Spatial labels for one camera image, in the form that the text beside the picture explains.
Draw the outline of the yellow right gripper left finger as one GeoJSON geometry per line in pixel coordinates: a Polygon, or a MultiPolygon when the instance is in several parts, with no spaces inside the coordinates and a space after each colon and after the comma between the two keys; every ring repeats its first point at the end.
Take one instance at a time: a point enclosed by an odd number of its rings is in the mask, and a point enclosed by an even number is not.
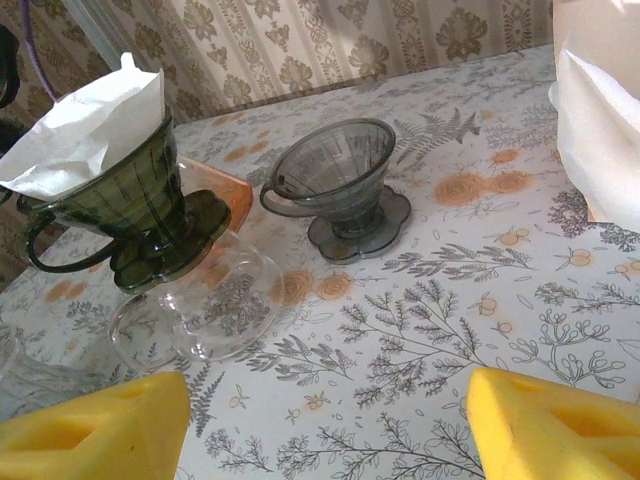
{"type": "Polygon", "coordinates": [[[1,425],[4,479],[171,479],[190,420],[184,376],[162,372],[1,425]]]}

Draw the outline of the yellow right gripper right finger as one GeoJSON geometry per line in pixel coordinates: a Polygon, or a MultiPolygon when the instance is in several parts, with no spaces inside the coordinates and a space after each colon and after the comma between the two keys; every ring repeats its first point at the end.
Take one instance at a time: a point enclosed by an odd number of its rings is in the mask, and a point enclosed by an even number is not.
{"type": "Polygon", "coordinates": [[[470,376],[467,417],[488,479],[636,479],[638,406],[494,368],[470,376]]]}

